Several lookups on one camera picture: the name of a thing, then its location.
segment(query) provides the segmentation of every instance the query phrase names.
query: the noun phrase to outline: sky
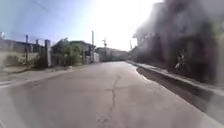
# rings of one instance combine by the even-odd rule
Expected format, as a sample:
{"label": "sky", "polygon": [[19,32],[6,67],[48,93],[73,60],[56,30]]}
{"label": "sky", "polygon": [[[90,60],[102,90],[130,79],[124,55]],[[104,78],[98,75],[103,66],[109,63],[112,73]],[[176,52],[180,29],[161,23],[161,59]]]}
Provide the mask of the sky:
{"label": "sky", "polygon": [[135,30],[149,18],[153,3],[161,0],[0,0],[0,31],[50,39],[84,40],[130,50]]}

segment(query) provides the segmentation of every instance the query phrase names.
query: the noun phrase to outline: curb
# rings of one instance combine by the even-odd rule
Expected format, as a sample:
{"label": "curb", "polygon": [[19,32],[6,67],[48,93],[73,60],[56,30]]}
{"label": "curb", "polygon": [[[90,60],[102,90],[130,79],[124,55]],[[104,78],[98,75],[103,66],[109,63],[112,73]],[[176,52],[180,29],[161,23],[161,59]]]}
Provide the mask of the curb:
{"label": "curb", "polygon": [[[200,99],[200,101],[198,99],[195,99],[194,102],[196,103],[196,105],[194,104],[194,106],[205,112],[212,118],[216,119],[220,123],[224,124],[224,91],[211,88],[211,85],[181,78],[180,76],[168,73],[157,67],[135,63],[132,61],[126,62],[136,67],[142,68],[146,72],[149,72],[158,78],[165,79],[169,81],[173,86],[181,88],[182,90],[185,90],[186,92],[196,96],[198,99]],[[201,109],[201,103],[206,105],[207,109]]]}

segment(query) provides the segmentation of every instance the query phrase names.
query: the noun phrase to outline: fence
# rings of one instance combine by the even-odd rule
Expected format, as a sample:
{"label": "fence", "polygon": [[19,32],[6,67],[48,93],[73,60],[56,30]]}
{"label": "fence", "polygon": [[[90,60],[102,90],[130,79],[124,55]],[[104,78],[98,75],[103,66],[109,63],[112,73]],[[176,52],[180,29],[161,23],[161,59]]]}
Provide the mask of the fence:
{"label": "fence", "polygon": [[[1,33],[0,65],[34,65],[40,57],[49,58],[49,41],[18,33]],[[49,59],[41,63],[50,63]]]}

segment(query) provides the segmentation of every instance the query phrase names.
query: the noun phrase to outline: bush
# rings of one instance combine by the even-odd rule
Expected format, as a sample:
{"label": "bush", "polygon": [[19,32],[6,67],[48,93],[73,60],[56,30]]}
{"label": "bush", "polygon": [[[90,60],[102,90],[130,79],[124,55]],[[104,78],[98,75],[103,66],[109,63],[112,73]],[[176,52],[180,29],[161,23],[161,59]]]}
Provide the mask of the bush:
{"label": "bush", "polygon": [[19,57],[16,56],[16,55],[6,56],[3,63],[4,63],[5,66],[19,66],[19,65],[21,65],[21,63],[19,61]]}

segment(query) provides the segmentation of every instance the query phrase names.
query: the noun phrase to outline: asphalt road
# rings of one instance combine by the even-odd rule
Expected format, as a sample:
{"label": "asphalt road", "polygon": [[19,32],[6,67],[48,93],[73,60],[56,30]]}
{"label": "asphalt road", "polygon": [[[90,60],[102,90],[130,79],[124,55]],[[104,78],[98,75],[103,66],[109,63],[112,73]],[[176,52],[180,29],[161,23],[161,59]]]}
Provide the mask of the asphalt road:
{"label": "asphalt road", "polygon": [[0,120],[7,128],[223,127],[125,62],[2,88]]}

